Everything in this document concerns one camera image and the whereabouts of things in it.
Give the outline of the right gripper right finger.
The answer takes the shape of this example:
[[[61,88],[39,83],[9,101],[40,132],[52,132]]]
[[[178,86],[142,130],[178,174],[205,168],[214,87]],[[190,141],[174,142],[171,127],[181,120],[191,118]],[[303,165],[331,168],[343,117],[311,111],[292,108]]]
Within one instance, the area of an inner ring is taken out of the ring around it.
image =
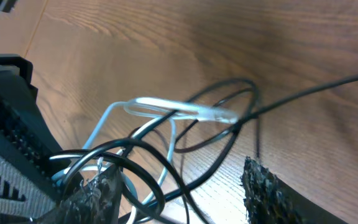
[[[249,223],[345,224],[250,157],[245,159],[241,181]]]

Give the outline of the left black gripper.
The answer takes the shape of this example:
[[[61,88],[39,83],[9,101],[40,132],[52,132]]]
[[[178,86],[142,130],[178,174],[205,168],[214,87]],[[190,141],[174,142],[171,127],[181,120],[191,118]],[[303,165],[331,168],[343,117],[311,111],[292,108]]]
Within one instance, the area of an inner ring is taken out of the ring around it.
[[[0,54],[0,223],[37,219],[62,199],[52,175],[69,163],[46,159],[62,149],[36,104],[32,70],[21,56]]]

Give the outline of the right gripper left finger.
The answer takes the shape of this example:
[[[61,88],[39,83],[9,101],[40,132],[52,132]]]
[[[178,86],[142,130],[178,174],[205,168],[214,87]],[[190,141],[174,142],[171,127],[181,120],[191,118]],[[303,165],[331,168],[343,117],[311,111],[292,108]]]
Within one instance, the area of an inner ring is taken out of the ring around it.
[[[111,224],[118,222],[122,177],[116,166],[38,218],[41,224]]]

